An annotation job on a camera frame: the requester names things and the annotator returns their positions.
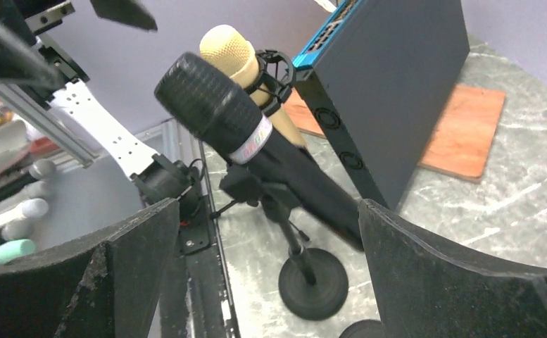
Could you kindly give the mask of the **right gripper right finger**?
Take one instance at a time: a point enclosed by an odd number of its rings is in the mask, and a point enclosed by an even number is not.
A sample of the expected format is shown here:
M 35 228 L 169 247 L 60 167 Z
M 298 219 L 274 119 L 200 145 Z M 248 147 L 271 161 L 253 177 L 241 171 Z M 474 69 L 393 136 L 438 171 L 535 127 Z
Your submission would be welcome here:
M 547 268 L 505 260 L 366 199 L 359 225 L 386 337 L 547 337 Z

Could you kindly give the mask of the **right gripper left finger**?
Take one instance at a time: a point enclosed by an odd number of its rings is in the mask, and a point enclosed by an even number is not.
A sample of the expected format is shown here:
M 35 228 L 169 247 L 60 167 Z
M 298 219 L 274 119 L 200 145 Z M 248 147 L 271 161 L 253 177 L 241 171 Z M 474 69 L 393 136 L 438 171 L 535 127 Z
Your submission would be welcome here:
M 146 337 L 179 225 L 165 199 L 0 265 L 0 337 Z

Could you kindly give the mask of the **black microphone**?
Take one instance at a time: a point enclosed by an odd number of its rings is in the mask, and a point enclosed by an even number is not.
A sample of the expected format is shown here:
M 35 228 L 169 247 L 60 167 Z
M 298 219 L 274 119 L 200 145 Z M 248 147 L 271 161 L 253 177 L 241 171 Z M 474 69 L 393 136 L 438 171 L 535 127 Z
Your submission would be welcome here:
M 154 96 L 197 139 L 262 181 L 288 186 L 305 211 L 363 250 L 356 200 L 282 136 L 216 67 L 185 52 L 165 72 Z

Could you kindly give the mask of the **gold microphone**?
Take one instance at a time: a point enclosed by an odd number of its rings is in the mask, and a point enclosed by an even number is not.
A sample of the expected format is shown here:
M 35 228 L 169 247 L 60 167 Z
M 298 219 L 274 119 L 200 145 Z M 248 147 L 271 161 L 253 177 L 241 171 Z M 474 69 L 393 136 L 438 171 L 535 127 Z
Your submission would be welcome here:
M 218 25 L 205 33 L 199 43 L 199 50 L 203 59 L 249 93 L 278 132 L 302 152 L 308 151 L 306 141 L 283 104 L 274 99 L 274 86 L 265 83 L 267 76 L 264 74 L 264 63 L 247 39 L 230 25 Z

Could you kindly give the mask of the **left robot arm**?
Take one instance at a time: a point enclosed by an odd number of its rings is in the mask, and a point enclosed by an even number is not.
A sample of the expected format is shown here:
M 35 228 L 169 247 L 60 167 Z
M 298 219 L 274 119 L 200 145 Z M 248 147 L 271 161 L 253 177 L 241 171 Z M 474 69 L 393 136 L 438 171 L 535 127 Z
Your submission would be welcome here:
M 169 161 L 132 135 L 91 93 L 86 72 L 47 37 L 74 11 L 71 1 L 0 1 L 0 84 L 67 113 L 112 156 L 145 202 L 176 199 L 180 220 L 190 221 L 202 205 L 199 170 Z

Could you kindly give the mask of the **black clip desk stand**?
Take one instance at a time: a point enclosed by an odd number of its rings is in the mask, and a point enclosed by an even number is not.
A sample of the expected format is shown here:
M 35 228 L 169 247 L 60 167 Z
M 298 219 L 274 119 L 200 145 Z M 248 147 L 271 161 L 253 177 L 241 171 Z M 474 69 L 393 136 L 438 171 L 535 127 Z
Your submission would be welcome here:
M 281 229 L 289 258 L 278 277 L 284 305 L 305 320 L 325 320 L 335 315 L 348 296 L 348 275 L 332 253 L 303 245 L 310 238 L 290 221 L 292 209 L 300 206 L 290 188 L 282 183 L 264 182 L 240 165 L 228 165 L 219 188 L 232 200 L 211 213 L 215 220 L 236 204 L 262 206 L 266 218 Z

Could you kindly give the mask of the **wooden board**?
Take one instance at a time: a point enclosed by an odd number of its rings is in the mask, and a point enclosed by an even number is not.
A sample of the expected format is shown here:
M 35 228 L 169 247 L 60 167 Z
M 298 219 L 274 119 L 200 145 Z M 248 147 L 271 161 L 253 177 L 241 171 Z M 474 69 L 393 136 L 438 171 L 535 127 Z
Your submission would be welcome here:
M 419 166 L 480 182 L 505 103 L 504 91 L 457 84 Z

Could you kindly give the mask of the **black shock mount desk stand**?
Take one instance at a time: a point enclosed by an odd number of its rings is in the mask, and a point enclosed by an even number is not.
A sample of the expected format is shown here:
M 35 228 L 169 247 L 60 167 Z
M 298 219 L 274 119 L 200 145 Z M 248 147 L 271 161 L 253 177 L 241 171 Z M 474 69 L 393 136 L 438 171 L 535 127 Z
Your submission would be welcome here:
M 381 321 L 366 319 L 349 325 L 339 338 L 385 338 L 384 326 Z

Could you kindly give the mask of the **black base frame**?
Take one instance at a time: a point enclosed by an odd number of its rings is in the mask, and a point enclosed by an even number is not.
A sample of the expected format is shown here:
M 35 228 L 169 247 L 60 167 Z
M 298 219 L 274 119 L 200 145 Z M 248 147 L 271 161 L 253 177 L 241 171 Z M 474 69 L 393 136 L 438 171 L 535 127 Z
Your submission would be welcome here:
M 152 337 L 239 337 L 209 174 L 197 190 L 202 208 L 181 230 L 175 256 L 165 271 Z

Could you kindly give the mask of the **blue network switch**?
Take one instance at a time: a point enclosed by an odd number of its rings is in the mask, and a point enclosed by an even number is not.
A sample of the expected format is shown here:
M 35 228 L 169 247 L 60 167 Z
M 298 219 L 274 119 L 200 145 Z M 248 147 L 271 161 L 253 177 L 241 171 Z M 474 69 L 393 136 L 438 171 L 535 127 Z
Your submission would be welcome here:
M 459 0 L 360 0 L 294 58 L 296 91 L 364 199 L 398 208 L 469 51 Z

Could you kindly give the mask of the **black tripod shock mount stand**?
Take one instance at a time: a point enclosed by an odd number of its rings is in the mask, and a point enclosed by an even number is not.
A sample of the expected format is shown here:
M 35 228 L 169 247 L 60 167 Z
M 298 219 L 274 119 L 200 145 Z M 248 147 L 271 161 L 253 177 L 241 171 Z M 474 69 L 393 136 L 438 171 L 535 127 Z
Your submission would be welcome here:
M 264 104 L 258 104 L 261 112 L 270 117 L 277 112 L 291 95 L 296 83 L 296 69 L 291 59 L 280 51 L 265 49 L 256 51 L 258 74 L 256 79 L 244 91 L 251 95 L 254 92 L 268 94 Z M 279 64 L 285 63 L 285 75 L 278 79 Z

